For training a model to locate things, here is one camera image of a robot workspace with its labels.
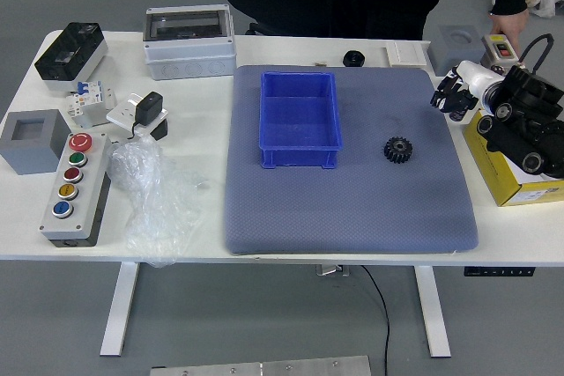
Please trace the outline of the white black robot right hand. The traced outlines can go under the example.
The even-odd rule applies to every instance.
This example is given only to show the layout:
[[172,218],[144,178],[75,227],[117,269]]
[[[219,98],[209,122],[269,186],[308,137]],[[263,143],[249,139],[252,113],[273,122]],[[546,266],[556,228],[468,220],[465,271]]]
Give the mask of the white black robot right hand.
[[476,106],[488,113],[504,77],[480,64],[462,61],[453,67],[436,88],[430,104],[453,122],[461,122]]

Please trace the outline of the person's left hand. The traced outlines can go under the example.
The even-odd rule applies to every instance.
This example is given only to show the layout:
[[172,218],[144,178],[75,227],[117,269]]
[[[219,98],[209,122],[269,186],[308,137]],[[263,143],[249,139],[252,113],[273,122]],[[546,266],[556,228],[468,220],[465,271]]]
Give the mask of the person's left hand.
[[519,36],[526,27],[529,12],[527,10],[511,15],[496,15],[491,13],[492,29],[490,34],[503,34],[514,48],[519,42]]

